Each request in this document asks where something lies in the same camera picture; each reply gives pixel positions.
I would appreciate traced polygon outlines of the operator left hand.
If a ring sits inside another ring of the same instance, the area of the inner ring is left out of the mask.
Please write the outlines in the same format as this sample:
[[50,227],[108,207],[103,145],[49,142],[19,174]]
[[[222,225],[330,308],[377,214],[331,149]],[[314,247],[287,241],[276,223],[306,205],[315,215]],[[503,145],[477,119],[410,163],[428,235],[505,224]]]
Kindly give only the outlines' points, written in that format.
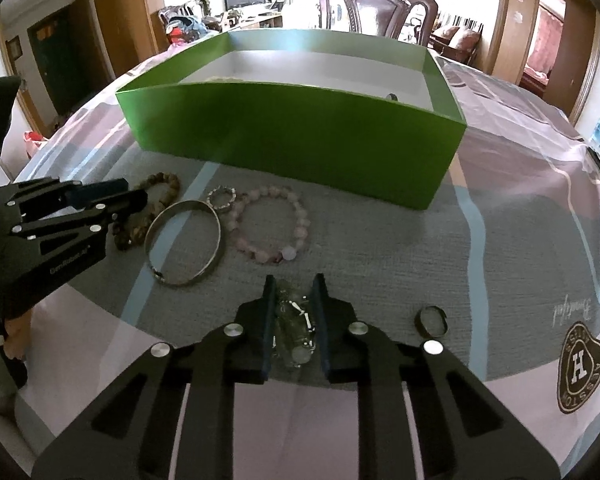
[[2,320],[0,318],[0,347],[9,360],[24,361],[27,348],[31,343],[31,322],[33,310],[30,309],[19,318]]

